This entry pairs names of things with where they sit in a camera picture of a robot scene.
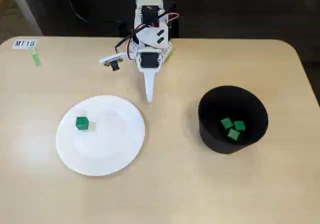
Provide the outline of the wide pointed white gripper finger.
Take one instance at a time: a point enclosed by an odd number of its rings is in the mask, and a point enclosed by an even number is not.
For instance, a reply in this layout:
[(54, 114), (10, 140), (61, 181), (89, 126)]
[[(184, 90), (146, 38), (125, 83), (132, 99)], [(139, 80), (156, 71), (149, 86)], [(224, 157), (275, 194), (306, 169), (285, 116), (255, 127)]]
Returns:
[(153, 101), (156, 72), (152, 70), (146, 70), (143, 72), (143, 75), (144, 75), (146, 98), (147, 98), (147, 101), (151, 103)]

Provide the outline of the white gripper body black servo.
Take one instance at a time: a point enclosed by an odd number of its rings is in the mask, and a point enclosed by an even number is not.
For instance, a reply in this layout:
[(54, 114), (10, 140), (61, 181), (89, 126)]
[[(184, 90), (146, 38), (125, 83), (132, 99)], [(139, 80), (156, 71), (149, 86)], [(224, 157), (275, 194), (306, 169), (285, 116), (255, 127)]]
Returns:
[(162, 58), (158, 52), (138, 52), (136, 63), (140, 72), (158, 72), (162, 65)]

